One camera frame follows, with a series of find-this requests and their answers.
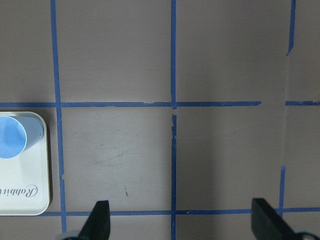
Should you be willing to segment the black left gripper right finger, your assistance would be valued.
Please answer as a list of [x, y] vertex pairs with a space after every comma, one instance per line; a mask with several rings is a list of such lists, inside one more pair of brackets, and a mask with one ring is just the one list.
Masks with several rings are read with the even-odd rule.
[[251, 230], [256, 240], [300, 239], [264, 198], [251, 201]]

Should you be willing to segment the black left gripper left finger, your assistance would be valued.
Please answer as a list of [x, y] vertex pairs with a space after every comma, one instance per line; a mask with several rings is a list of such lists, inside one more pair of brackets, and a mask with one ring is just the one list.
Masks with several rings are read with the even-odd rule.
[[108, 240], [111, 234], [108, 200], [97, 201], [77, 236], [78, 240]]

